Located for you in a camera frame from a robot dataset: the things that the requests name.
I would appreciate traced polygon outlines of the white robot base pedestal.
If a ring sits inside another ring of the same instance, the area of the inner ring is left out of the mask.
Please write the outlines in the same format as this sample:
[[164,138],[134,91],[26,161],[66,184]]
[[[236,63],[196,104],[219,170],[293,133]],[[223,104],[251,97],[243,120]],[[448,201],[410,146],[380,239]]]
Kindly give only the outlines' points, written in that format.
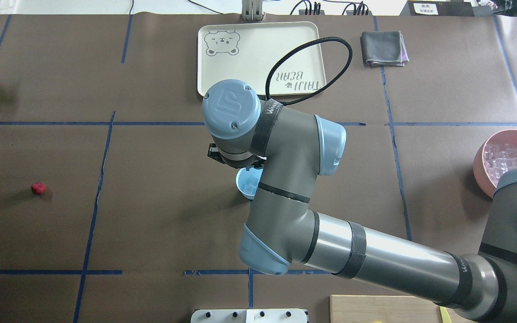
[[298,308],[201,309],[191,315],[191,323],[308,323],[308,311]]

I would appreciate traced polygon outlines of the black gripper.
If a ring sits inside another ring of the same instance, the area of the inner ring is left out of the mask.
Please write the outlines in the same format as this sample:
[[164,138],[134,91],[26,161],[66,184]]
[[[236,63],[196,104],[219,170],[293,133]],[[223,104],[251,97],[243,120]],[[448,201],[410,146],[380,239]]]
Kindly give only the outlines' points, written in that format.
[[228,155],[226,153],[219,153],[224,164],[240,169],[240,168],[262,168],[264,166],[264,158],[251,153]]

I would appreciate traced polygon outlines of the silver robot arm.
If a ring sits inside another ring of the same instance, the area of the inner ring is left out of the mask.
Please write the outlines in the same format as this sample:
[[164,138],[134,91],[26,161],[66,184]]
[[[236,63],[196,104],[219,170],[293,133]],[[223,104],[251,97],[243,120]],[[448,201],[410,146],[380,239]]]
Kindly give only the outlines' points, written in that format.
[[449,307],[466,319],[517,323],[517,169],[501,176],[477,254],[458,256],[310,210],[318,176],[336,172],[346,145],[338,123],[261,100],[228,79],[202,100],[222,161],[263,162],[239,247],[269,275],[293,262]]

